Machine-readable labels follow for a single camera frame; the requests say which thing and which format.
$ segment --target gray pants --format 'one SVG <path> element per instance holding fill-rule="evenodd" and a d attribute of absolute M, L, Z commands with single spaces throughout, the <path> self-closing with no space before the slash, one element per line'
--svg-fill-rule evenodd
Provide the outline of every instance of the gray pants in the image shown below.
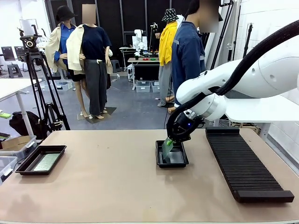
<path fill-rule="evenodd" d="M 158 106 L 166 105 L 166 97 L 173 96 L 173 88 L 171 87 L 172 63 L 169 62 L 159 69 L 159 85 L 160 85 L 160 103 Z"/>
<path fill-rule="evenodd" d="M 103 62 L 84 60 L 87 89 L 90 96 L 89 112 L 99 116 L 103 112 L 107 95 L 107 68 Z"/>

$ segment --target black ribbed rack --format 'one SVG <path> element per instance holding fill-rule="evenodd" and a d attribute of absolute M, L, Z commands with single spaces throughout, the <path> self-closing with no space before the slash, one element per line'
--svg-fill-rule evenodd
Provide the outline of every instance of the black ribbed rack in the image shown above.
<path fill-rule="evenodd" d="M 235 127 L 209 127 L 206 137 L 236 201 L 290 203 L 283 190 Z"/>

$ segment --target black backpack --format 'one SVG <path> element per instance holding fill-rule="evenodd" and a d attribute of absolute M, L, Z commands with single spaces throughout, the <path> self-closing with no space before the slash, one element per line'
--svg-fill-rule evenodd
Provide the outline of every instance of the black backpack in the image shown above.
<path fill-rule="evenodd" d="M 33 112 L 26 111 L 32 130 L 33 134 L 36 135 L 36 139 L 42 140 L 47 136 L 47 132 L 49 130 L 49 127 L 47 125 L 43 125 L 43 121 L 39 122 L 39 117 L 35 115 Z M 25 126 L 25 122 L 22 116 L 21 112 L 14 112 L 13 117 L 9 121 L 9 125 L 16 130 L 20 135 L 22 136 L 27 136 L 28 131 Z"/>

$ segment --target blue shirt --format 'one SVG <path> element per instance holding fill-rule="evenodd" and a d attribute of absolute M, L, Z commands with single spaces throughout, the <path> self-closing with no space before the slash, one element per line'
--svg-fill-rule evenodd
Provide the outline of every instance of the blue shirt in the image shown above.
<path fill-rule="evenodd" d="M 63 23 L 60 26 L 61 29 L 61 37 L 60 37 L 60 45 L 59 45 L 59 50 L 61 54 L 66 54 L 67 49 L 66 49 L 66 41 L 70 37 L 71 33 L 75 30 L 75 27 L 71 27 L 70 29 L 67 28 Z M 60 53 L 58 51 L 55 52 L 54 55 L 54 60 L 59 61 Z"/>
<path fill-rule="evenodd" d="M 175 96 L 184 81 L 197 78 L 206 70 L 204 59 L 205 50 L 201 34 L 193 23 L 182 22 L 172 44 L 172 80 Z"/>
<path fill-rule="evenodd" d="M 82 50 L 86 59 L 105 61 L 106 47 L 112 44 L 102 27 L 83 25 Z"/>

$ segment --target black shorts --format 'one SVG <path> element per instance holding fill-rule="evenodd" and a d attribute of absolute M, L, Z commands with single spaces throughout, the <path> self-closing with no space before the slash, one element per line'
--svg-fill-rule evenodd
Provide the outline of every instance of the black shorts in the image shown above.
<path fill-rule="evenodd" d="M 74 75 L 74 71 L 70 70 L 69 67 L 67 67 L 67 71 L 68 71 L 68 78 L 71 78 L 73 82 L 80 82 L 82 79 L 86 78 L 85 74 Z"/>

